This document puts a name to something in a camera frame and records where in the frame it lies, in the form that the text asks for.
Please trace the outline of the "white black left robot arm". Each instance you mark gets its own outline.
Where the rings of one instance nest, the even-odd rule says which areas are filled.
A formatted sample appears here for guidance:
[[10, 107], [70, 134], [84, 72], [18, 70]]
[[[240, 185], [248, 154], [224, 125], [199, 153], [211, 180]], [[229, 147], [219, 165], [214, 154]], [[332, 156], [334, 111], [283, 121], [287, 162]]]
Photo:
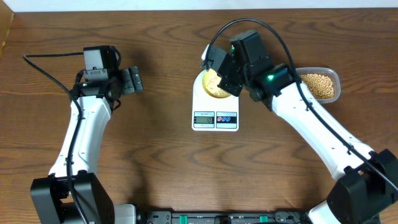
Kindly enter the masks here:
[[61, 151], [47, 177], [34, 179], [30, 196], [41, 223], [137, 223], [132, 204], [115, 205], [97, 178], [106, 125], [120, 97], [142, 91], [137, 67], [120, 69], [112, 45], [85, 47], [85, 69], [73, 88], [71, 117]]

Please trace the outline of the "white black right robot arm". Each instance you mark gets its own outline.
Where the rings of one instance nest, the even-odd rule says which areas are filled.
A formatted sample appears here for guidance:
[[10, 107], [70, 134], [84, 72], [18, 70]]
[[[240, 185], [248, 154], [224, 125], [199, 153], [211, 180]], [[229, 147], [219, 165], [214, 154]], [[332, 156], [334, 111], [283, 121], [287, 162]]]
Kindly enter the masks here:
[[209, 45], [203, 68], [221, 79], [220, 88], [242, 90], [288, 122], [320, 156], [335, 179], [327, 198], [307, 212], [310, 223], [366, 223], [397, 202], [397, 158], [374, 152], [353, 137], [301, 82], [290, 65], [274, 65], [259, 34], [234, 36], [226, 52]]

